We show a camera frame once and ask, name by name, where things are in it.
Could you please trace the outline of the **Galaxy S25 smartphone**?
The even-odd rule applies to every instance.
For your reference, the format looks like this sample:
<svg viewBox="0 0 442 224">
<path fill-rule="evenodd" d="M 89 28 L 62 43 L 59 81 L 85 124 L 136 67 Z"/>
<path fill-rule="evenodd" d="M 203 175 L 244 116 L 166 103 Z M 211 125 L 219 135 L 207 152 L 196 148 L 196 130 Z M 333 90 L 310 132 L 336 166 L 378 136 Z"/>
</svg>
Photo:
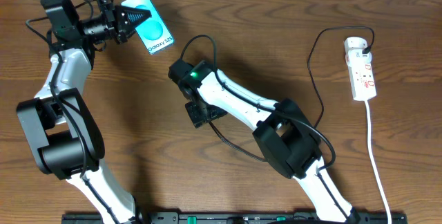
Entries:
<svg viewBox="0 0 442 224">
<path fill-rule="evenodd" d="M 123 6 L 149 10 L 151 17 L 140 24 L 137 34 L 152 55 L 174 44 L 174 38 L 151 0 L 125 0 Z"/>
</svg>

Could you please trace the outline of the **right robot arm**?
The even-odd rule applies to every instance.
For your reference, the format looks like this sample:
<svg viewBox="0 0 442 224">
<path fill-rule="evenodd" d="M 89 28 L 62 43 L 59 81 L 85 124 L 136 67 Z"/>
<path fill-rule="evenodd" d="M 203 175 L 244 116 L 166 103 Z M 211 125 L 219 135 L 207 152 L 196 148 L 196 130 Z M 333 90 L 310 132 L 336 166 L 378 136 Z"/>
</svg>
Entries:
<svg viewBox="0 0 442 224">
<path fill-rule="evenodd" d="M 360 221 L 358 212 L 343 198 L 327 173 L 331 163 L 325 162 L 320 150 L 320 144 L 327 143 L 327 139 L 294 101 L 260 97 L 206 62 L 192 66 L 178 59 L 170 66 L 168 77 L 188 100 L 185 107 L 194 127 L 232 115 L 252 130 L 262 160 L 285 178 L 299 183 L 320 220 Z"/>
</svg>

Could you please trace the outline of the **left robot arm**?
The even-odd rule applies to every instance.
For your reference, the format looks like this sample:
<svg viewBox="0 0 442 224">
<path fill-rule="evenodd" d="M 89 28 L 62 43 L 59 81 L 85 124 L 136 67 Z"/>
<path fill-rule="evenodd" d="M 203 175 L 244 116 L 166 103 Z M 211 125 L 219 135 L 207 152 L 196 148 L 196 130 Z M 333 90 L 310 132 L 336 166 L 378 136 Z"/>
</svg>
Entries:
<svg viewBox="0 0 442 224">
<path fill-rule="evenodd" d="M 104 139 L 82 97 L 94 66 L 97 45 L 122 44 L 151 18 L 145 9 L 96 2 L 100 14 L 80 19 L 71 0 L 41 0 L 51 23 L 42 36 L 51 68 L 33 99 L 16 113 L 41 172 L 75 186 L 98 210 L 103 223 L 150 223 L 151 217 L 115 179 L 104 156 Z"/>
</svg>

